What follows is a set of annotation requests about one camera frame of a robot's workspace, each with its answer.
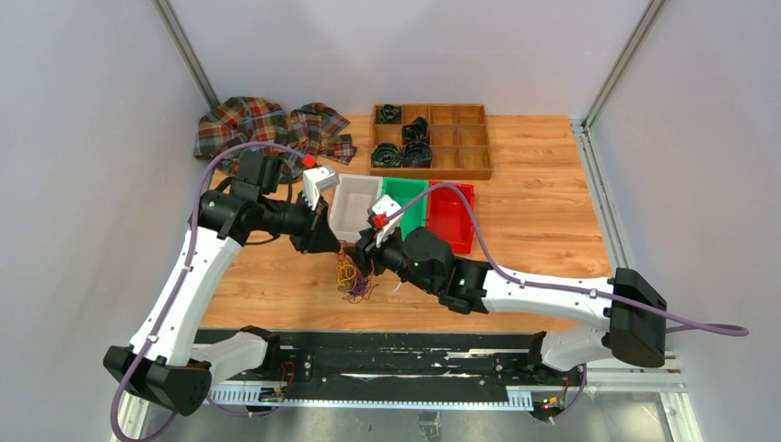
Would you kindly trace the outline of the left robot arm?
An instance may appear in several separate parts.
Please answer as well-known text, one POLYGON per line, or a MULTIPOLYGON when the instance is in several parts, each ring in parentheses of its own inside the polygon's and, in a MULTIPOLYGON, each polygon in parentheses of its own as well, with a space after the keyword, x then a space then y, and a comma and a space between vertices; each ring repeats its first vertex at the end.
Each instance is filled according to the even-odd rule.
POLYGON ((280 373, 281 338, 274 332, 247 326, 202 348, 194 340, 219 282, 251 233, 287 236, 304 254, 340 250, 321 195, 337 184, 337 173, 311 157, 303 164, 302 191, 283 201, 268 197, 282 179, 283 161, 259 151, 244 153, 235 177, 199 197, 181 256, 151 313, 128 345, 112 346, 104 357, 123 391, 187 416, 211 388, 244 371, 260 380, 280 373))

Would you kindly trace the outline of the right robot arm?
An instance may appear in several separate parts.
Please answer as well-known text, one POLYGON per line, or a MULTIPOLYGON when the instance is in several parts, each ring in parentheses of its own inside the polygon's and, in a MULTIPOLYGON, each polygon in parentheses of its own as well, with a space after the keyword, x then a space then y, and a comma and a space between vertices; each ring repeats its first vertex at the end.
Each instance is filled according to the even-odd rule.
POLYGON ((401 282, 437 297, 440 305, 471 313, 524 312, 572 320, 566 331, 534 334, 526 359, 529 376, 548 384, 575 366, 613 357, 630 366, 665 363, 666 300, 637 271, 619 268, 609 278, 572 279, 493 267, 454 255, 447 241, 419 227, 406 237, 378 240, 369 228, 346 249, 364 275, 395 273, 401 282))

